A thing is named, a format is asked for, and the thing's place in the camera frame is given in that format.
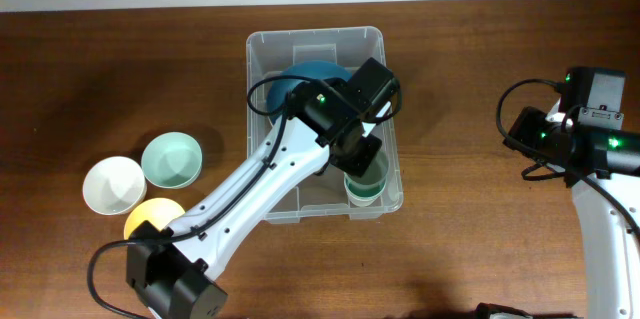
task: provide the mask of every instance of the wood grain surface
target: wood grain surface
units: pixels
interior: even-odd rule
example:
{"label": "wood grain surface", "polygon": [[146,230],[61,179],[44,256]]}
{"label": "wood grain surface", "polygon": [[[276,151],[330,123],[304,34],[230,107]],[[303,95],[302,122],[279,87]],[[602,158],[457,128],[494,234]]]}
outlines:
{"label": "wood grain surface", "polygon": [[[245,41],[254,31],[373,25],[403,85],[396,132],[405,201],[374,221],[259,224],[217,281],[223,318],[453,318],[479,302],[586,315],[580,227],[561,181],[527,183],[501,145],[499,95],[572,65],[627,72],[624,129],[640,131],[640,0],[476,0],[0,15],[0,316],[113,318],[90,298],[89,257],[126,216],[89,210],[102,158],[139,159],[185,131],[205,167],[190,187],[149,186],[185,207],[246,155]],[[548,109],[546,87],[515,92]],[[124,282],[125,251],[98,290],[148,315]]]}

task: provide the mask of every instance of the plastic bin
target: plastic bin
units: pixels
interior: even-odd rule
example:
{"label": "plastic bin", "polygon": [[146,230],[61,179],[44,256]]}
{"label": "plastic bin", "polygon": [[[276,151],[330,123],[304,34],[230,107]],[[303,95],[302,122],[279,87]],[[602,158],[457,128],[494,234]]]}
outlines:
{"label": "plastic bin", "polygon": [[[308,60],[325,60],[355,72],[368,58],[386,65],[382,33],[374,27],[256,32],[247,39],[247,90],[257,81],[278,75],[286,68]],[[253,102],[266,108],[269,85],[254,93]],[[247,109],[247,155],[250,156],[271,130],[266,117]],[[329,166],[322,176],[312,175],[286,194],[265,215],[273,224],[298,223],[300,218],[348,214],[350,219],[373,219],[398,210],[404,193],[400,179],[398,149],[393,120],[371,133],[382,139],[389,159],[387,185],[371,205],[349,202],[343,172]]]}

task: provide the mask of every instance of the white arm segment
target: white arm segment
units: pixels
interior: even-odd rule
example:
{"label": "white arm segment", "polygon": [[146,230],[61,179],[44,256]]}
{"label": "white arm segment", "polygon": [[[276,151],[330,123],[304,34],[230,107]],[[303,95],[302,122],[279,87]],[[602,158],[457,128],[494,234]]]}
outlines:
{"label": "white arm segment", "polygon": [[[591,178],[640,221],[640,178],[613,174]],[[583,181],[572,188],[587,266],[589,318],[640,318],[640,256],[638,242],[627,233],[620,213]]]}
{"label": "white arm segment", "polygon": [[[168,227],[177,234],[186,233],[193,226],[201,226],[214,217],[244,188],[262,166],[275,143],[278,119],[255,153],[229,176],[216,190]],[[275,167],[267,169],[237,205],[215,225],[205,231],[206,236],[174,243],[191,262],[204,260],[208,268],[204,274],[215,280],[240,243],[282,197],[309,175],[318,172],[329,160],[329,146],[316,143],[318,134],[300,119],[287,122],[282,142],[274,157]]]}

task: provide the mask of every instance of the blue bowl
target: blue bowl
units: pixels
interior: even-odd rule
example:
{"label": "blue bowl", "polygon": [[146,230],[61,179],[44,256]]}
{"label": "blue bowl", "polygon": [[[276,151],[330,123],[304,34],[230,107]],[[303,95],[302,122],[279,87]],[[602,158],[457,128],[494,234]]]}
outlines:
{"label": "blue bowl", "polygon": [[[290,66],[280,75],[297,75],[312,79],[331,79],[340,78],[345,81],[351,79],[351,74],[343,67],[322,60],[312,60]],[[267,111],[274,111],[282,105],[284,96],[288,91],[292,91],[302,80],[283,79],[273,82],[269,93],[267,94]],[[269,118],[271,123],[280,117],[280,114],[273,115]]]}

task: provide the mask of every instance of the green light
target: green light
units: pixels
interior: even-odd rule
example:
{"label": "green light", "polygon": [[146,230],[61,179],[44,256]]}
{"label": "green light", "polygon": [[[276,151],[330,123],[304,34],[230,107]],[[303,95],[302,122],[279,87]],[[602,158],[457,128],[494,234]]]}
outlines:
{"label": "green light", "polygon": [[613,149],[617,148],[620,146],[620,141],[616,138],[609,138],[609,146],[611,146]]}

